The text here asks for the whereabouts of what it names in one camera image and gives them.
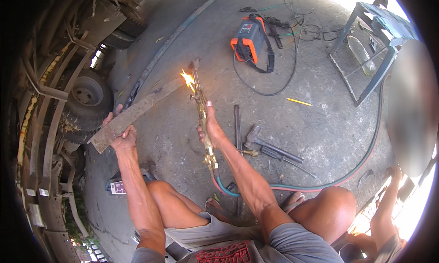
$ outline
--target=metal stand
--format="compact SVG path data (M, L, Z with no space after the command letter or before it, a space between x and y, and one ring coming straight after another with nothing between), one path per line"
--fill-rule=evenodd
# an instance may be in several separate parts
M367 17L365 13L372 14L374 16L373 20ZM337 62L334 59L334 53L342 44L344 38L346 37L357 17L362 19L373 30L374 34L384 43L384 45L387 45L387 47L383 48L379 52L376 52L376 54L374 54L366 62L377 57L379 54L384 52L385 49L388 49L381 66L378 68L375 75L372 77L372 80L359 96L359 98L355 96L355 93L352 90L352 87L349 84L347 78L351 76L354 72L358 71L366 62L361 64L351 73L345 75L345 73L341 70L341 68L338 66ZM389 40L389 38L387 38L382 30L389 31L393 35L393 38ZM329 59L332 61L332 63L334 63L335 67L337 68L338 72L346 83L346 86L349 89L349 92L352 96L352 99L354 100L356 107L358 107L366 98L369 97L372 91L374 91L376 86L378 86L378 84L383 79L384 75L386 74L387 70L389 69L390 65L396 57L397 49L395 48L395 46L402 45L410 39L417 39L417 36L409 22L387 10L381 9L374 5L363 2L356 3L355 9L349 17L348 22L343 29L343 32L340 34L339 38L337 39L329 53Z

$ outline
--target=pencil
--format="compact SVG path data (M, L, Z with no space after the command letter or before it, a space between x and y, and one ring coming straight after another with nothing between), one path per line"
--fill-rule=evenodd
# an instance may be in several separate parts
M291 99L291 98L287 98L287 100L293 101L293 102L296 102L296 103L300 103L300 104L304 104L304 105L307 105L307 106L312 106L309 103L305 103L305 102L302 102L302 101L299 101L299 100L295 100L295 99Z

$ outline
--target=plastic bottle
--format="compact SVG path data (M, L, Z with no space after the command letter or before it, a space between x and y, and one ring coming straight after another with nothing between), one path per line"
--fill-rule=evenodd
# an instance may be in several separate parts
M357 38L349 34L347 35L347 40L349 48L354 53L354 56L357 58L358 62L360 64L365 63L366 60L368 60L370 57L361 42ZM363 65L364 74L367 76L372 76L376 70L377 69L372 60L369 60Z

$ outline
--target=orange welding machine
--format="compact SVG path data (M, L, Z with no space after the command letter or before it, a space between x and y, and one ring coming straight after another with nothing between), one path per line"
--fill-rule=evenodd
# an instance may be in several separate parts
M267 70L256 67L258 54L262 49L262 44L268 47ZM250 67L261 73L271 73L274 70L274 52L265 32L264 20L255 13L244 17L241 26L235 37L230 41L230 45L235 51L236 58L249 64Z

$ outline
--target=hammer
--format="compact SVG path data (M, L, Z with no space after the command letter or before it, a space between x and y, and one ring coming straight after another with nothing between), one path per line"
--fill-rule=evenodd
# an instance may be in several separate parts
M252 143L256 143L259 145L262 145L264 147L270 148L278 153L280 153L283 156L288 157L289 159L292 159L296 162L302 163L303 162L303 158L300 158L299 156L295 156L287 151L284 151L276 146L273 146L267 142L265 142L264 140L260 140L259 139L259 132L261 131L261 127L258 125L253 125L251 131L249 134L247 134L247 142L244 143L244 146L246 148L249 148Z

